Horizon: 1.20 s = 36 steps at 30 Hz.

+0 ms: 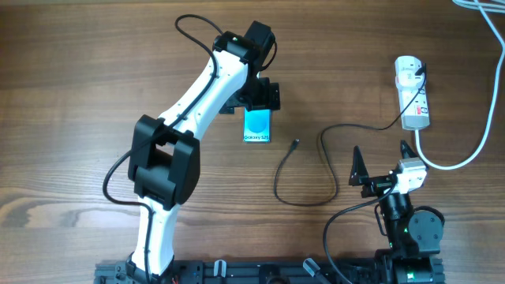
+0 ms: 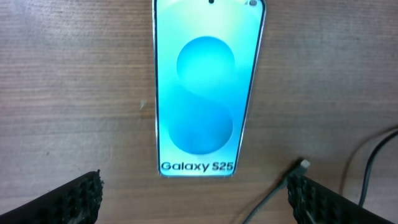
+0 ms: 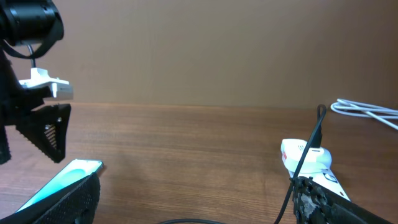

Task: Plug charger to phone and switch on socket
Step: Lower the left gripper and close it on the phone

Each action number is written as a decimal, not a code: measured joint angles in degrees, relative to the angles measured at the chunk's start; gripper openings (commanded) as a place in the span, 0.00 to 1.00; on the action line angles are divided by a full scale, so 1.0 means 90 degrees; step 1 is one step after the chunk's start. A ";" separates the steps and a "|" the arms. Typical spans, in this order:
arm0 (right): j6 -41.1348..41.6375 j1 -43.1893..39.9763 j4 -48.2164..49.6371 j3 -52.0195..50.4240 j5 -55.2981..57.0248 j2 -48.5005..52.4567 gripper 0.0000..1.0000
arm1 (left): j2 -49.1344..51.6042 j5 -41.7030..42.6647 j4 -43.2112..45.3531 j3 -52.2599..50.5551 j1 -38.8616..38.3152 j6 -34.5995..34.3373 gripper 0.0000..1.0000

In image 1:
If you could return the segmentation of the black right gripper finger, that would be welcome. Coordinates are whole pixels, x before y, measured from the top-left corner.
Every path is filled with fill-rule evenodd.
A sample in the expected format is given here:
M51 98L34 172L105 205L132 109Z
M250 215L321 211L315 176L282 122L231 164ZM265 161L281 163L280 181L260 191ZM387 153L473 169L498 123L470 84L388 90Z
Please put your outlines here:
M349 185L364 185L368 182L368 179L369 175L361 150L356 145L353 148L353 165L351 166Z
M405 140L400 141L400 152L404 159L412 159L417 157L415 151L408 145Z

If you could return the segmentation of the blue Galaxy S25 smartphone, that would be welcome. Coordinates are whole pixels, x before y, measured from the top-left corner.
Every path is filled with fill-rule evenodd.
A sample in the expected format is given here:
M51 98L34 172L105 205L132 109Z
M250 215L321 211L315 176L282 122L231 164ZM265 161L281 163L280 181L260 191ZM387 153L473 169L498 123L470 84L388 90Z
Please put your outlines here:
M270 110L245 110L243 141L246 143L265 144L271 142Z

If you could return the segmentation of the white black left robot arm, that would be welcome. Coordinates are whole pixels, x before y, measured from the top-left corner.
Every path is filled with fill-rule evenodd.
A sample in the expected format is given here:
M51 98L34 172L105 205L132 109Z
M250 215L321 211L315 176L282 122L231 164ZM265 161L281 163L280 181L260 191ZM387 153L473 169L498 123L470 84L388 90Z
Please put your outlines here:
M169 274L178 210L200 177L200 142L227 109L279 110L279 85L260 77L276 52L271 27L254 21L244 35L224 32L209 49L205 70L171 108L142 116L133 133L128 177L142 204L139 239L131 256L151 282Z

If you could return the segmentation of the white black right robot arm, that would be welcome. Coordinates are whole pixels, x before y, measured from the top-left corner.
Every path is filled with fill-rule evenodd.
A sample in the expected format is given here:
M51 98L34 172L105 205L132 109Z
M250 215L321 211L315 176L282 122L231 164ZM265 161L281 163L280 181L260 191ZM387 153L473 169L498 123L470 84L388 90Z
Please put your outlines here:
M361 196L380 201L374 214L380 232L390 248L379 249L370 260L359 260L370 271L355 271L351 276L360 283L444 283L440 253L445 218L433 207L414 207L410 193L424 185L428 167L404 140L402 158L389 174L371 177L361 150L353 149L349 184L361 186Z

